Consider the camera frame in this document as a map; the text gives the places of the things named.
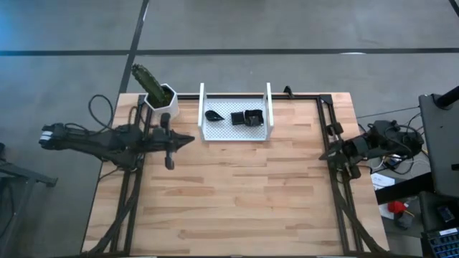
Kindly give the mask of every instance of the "green cactus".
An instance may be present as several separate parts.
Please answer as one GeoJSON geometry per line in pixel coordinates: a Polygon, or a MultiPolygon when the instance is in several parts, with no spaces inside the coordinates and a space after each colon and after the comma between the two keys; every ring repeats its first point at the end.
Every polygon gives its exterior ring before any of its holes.
{"type": "Polygon", "coordinates": [[[166,107],[171,103],[172,92],[164,90],[155,77],[142,64],[134,64],[131,72],[136,81],[148,93],[148,102],[153,108],[166,107]]]}

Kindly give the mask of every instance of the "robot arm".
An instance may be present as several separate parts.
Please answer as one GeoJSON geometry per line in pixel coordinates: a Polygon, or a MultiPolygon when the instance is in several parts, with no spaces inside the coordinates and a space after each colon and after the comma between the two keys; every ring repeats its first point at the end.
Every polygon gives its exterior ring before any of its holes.
{"type": "Polygon", "coordinates": [[[339,136],[343,132],[341,125],[329,125],[328,134],[338,140],[319,159],[334,161],[337,168],[348,171],[351,178],[359,178],[360,172],[356,166],[358,162],[393,154],[404,159],[412,158],[421,151],[424,144],[417,131],[408,132],[409,127],[398,125],[397,121],[377,120],[369,126],[368,133],[342,140],[339,136]]]}
{"type": "Polygon", "coordinates": [[[135,125],[121,125],[104,132],[93,132],[55,123],[43,127],[39,144],[47,150],[80,151],[130,170],[136,168],[139,155],[166,151],[166,167],[174,169],[172,153],[192,142],[194,137],[169,130],[169,121],[170,115],[163,114],[161,127],[154,128],[146,138],[143,138],[143,132],[135,125]]]}

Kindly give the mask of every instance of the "white pot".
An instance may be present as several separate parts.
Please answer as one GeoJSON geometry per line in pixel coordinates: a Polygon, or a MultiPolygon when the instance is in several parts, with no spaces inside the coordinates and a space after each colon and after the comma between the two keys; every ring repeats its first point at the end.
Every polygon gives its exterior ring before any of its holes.
{"type": "Polygon", "coordinates": [[[160,108],[154,108],[150,103],[148,103],[148,94],[146,94],[145,98],[144,98],[145,103],[153,111],[153,121],[155,123],[159,122],[159,119],[161,118],[161,115],[163,113],[171,114],[171,120],[174,119],[177,115],[179,115],[179,100],[178,100],[178,97],[177,97],[177,92],[175,92],[175,90],[172,89],[171,86],[169,86],[167,83],[164,83],[161,86],[162,86],[162,88],[169,89],[173,94],[171,103],[168,106],[160,107],[160,108]]]}

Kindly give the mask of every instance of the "wooden tabletop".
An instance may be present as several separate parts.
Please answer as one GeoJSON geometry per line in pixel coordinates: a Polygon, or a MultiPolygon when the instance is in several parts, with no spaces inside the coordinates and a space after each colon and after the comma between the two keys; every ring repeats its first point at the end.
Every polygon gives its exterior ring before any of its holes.
{"type": "MultiPolygon", "coordinates": [[[[331,94],[342,136],[358,135],[350,94],[331,94]]],[[[127,122],[137,97],[120,95],[114,125],[127,122]]],[[[131,255],[342,253],[328,168],[318,160],[323,141],[315,101],[273,100],[274,131],[269,142],[257,143],[203,143],[198,101],[179,105],[171,127],[196,140],[174,155],[173,171],[164,168],[165,153],[147,155],[131,255]]],[[[106,163],[102,174],[114,168],[106,163]]],[[[369,172],[361,172],[351,182],[357,216],[388,249],[369,172]]],[[[98,184],[83,250],[94,247],[113,222],[121,181],[119,172],[98,184]]],[[[353,243],[349,222],[346,228],[353,243]]]]}

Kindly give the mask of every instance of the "perforated white tray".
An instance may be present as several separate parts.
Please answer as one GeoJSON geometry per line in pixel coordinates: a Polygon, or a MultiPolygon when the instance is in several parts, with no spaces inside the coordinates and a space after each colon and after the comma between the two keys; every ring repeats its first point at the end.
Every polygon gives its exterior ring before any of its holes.
{"type": "Polygon", "coordinates": [[[208,98],[204,90],[204,83],[202,83],[199,97],[198,126],[201,129],[202,140],[269,140],[274,126],[269,83],[263,98],[208,98]],[[208,121],[204,115],[208,110],[217,112],[224,120],[208,121]],[[244,112],[245,110],[262,110],[263,125],[257,127],[233,125],[231,113],[244,112]]]}

